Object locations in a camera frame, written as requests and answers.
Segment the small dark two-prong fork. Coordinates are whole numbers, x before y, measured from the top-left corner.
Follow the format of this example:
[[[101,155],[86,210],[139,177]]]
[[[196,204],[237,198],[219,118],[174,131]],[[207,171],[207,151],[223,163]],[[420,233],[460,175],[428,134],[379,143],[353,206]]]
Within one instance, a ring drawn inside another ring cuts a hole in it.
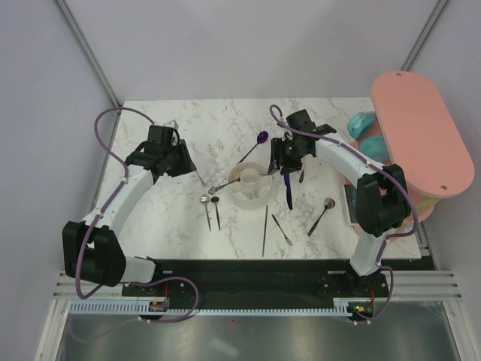
[[[277,225],[277,227],[279,228],[279,230],[281,231],[286,243],[291,247],[292,246],[292,241],[289,239],[289,237],[287,236],[287,234],[284,232],[283,228],[281,227],[279,221],[277,220],[277,218],[274,216],[274,214],[271,215],[271,217],[273,218],[275,224]]]

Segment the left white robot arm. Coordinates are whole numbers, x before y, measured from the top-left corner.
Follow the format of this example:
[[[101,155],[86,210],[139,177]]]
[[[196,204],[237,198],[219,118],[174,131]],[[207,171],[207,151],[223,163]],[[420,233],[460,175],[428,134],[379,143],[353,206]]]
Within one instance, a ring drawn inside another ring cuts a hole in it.
[[[196,171],[175,121],[151,125],[146,141],[126,157],[122,176],[100,208],[62,230],[65,273],[71,278],[107,287],[138,282],[149,296],[159,295],[165,278],[148,258],[123,253],[118,236],[144,194],[164,175],[177,177]]]

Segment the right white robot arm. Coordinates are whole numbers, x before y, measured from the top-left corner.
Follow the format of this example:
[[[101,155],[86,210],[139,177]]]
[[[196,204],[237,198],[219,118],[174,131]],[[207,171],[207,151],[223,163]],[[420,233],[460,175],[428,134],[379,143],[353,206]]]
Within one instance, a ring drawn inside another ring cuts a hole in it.
[[[355,187],[355,216],[362,230],[349,260],[353,272],[344,277],[343,283],[349,294],[363,295],[371,288],[369,275],[381,267],[386,245],[418,229],[419,217],[403,169],[364,155],[330,125],[317,126],[305,109],[284,117],[278,105],[271,105],[269,112],[290,134],[272,139],[268,174],[286,176],[301,170],[304,157],[319,157]]]

